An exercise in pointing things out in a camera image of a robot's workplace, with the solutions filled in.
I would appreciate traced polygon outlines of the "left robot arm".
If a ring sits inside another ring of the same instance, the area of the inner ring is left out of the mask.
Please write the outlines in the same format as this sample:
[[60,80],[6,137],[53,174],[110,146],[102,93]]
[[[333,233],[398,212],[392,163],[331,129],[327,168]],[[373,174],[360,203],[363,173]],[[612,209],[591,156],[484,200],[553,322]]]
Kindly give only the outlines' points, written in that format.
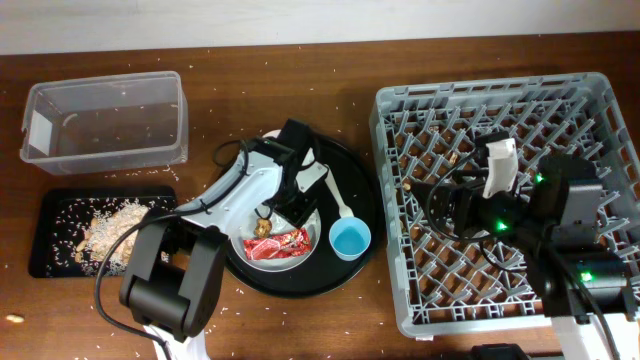
[[203,330],[220,296],[228,247],[260,206],[296,230],[315,213],[310,191],[327,176],[319,139],[297,120],[240,146],[228,171],[170,213],[150,212],[130,229],[134,248],[119,300],[160,359],[203,359]]

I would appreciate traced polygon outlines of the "red snack wrapper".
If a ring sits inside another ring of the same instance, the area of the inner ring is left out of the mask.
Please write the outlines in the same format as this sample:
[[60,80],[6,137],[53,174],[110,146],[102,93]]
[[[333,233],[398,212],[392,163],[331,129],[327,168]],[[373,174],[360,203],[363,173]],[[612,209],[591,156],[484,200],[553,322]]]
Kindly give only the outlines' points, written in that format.
[[311,240],[305,229],[269,238],[244,240],[243,245],[247,259],[252,261],[299,257],[312,250]]

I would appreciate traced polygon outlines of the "pink bowl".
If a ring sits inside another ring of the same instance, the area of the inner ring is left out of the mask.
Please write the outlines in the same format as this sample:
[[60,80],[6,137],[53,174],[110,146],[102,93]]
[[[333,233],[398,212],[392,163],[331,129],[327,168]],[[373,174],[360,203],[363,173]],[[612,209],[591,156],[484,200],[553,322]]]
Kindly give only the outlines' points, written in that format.
[[[280,134],[280,130],[272,130],[262,135],[263,138],[272,138],[276,139]],[[315,161],[315,155],[313,153],[313,148],[310,148],[303,160],[302,167],[306,168],[311,166]]]

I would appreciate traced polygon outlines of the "light blue cup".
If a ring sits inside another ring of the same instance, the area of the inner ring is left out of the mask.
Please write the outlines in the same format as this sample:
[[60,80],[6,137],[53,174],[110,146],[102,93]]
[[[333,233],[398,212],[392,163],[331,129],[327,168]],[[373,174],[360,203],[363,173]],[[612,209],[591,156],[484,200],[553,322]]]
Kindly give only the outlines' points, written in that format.
[[329,230],[329,243],[343,261],[354,261],[364,254],[371,244],[368,225],[357,217],[344,217],[335,221]]

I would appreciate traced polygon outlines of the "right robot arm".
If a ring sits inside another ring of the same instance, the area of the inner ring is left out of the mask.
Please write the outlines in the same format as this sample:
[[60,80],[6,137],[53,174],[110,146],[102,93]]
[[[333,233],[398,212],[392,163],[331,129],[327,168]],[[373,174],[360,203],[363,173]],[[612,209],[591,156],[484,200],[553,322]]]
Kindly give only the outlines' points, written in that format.
[[545,155],[527,200],[513,193],[516,142],[504,131],[476,139],[447,171],[451,183],[415,183],[430,228],[443,238],[518,249],[567,359],[636,359],[639,315],[627,266],[599,240],[603,185],[596,167]]

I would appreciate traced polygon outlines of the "grey plate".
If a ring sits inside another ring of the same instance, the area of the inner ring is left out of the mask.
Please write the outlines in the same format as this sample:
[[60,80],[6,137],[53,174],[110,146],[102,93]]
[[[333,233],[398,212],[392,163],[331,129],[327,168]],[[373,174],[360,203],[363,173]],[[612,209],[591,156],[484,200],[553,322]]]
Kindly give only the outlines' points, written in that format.
[[291,270],[306,261],[315,251],[322,235],[322,222],[318,208],[315,208],[309,218],[301,226],[309,237],[311,249],[309,252],[288,258],[268,258],[252,260],[246,256],[244,240],[256,239],[254,233],[258,225],[259,216],[253,210],[242,211],[236,214],[231,225],[227,229],[232,249],[228,257],[237,267],[244,266],[249,270],[258,270],[267,273],[277,273]]

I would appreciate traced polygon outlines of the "brown food scrap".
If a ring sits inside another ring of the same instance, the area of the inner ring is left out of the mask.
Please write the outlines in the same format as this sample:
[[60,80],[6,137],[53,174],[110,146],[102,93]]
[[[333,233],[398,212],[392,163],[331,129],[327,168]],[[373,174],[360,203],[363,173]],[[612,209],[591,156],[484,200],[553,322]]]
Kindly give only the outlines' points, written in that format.
[[272,223],[269,219],[258,218],[254,234],[258,238],[267,238],[272,230]]

